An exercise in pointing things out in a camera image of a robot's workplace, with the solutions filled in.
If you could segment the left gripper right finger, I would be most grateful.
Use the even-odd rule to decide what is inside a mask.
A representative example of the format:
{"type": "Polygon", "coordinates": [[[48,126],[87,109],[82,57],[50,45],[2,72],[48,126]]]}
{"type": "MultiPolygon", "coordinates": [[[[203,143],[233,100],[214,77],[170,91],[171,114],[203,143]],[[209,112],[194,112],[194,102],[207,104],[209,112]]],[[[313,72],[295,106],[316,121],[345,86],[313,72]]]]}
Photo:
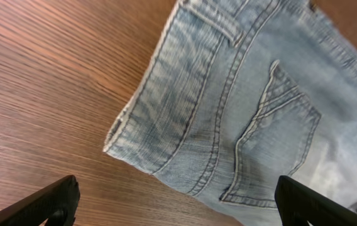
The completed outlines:
{"type": "Polygon", "coordinates": [[[357,226],[351,211],[288,176],[280,176],[275,202],[283,226],[357,226]]]}

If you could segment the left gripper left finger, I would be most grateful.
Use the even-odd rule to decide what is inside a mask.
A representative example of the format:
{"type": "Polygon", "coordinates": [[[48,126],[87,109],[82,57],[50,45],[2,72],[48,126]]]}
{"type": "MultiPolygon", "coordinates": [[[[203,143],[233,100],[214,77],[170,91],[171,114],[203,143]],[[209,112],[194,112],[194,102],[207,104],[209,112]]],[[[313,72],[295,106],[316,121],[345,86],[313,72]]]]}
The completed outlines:
{"type": "Polygon", "coordinates": [[[79,183],[68,175],[0,211],[0,226],[73,226],[79,183]]]}

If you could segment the light blue denim shorts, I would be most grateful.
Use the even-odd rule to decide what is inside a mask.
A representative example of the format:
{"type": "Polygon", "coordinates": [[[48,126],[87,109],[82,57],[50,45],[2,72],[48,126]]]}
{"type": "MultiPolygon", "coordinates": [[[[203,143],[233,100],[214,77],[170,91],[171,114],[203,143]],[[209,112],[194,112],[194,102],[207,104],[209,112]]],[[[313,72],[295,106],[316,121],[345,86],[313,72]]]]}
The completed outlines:
{"type": "Polygon", "coordinates": [[[289,176],[357,209],[357,50],[310,1],[177,1],[104,151],[243,225],[289,176]]]}

